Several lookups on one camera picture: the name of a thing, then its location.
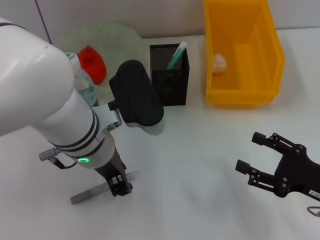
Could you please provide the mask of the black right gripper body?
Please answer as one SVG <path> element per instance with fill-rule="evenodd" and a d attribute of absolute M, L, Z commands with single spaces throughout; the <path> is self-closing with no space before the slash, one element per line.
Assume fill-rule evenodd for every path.
<path fill-rule="evenodd" d="M 280 198 L 298 192 L 315 200 L 320 199 L 320 165 L 307 155 L 301 144 L 284 153 L 275 170 L 274 194 Z"/>

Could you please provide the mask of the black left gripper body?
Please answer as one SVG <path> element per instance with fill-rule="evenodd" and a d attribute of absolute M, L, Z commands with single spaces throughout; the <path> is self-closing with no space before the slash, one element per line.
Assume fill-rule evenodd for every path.
<path fill-rule="evenodd" d="M 122 162 L 121 157 L 115 148 L 113 156 L 111 159 L 103 166 L 95 168 L 94 170 L 99 173 L 107 182 L 112 182 L 113 178 L 118 178 L 121 176 L 121 179 L 124 181 L 127 180 L 126 176 L 126 166 Z"/>

